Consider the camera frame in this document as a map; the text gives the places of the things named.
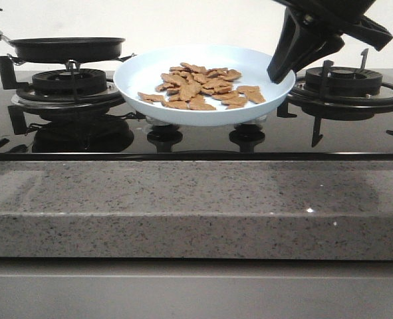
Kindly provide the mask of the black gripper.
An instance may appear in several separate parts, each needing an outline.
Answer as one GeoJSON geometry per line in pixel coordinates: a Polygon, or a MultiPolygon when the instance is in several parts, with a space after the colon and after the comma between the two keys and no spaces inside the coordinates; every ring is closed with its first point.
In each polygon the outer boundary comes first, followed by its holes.
{"type": "Polygon", "coordinates": [[[344,41],[339,35],[319,43],[319,34],[304,23],[304,14],[314,16],[331,29],[382,50],[392,34],[365,16],[373,1],[280,1],[285,9],[277,48],[267,68],[269,78],[280,83],[289,72],[298,72],[311,63],[337,53],[344,41]]]}

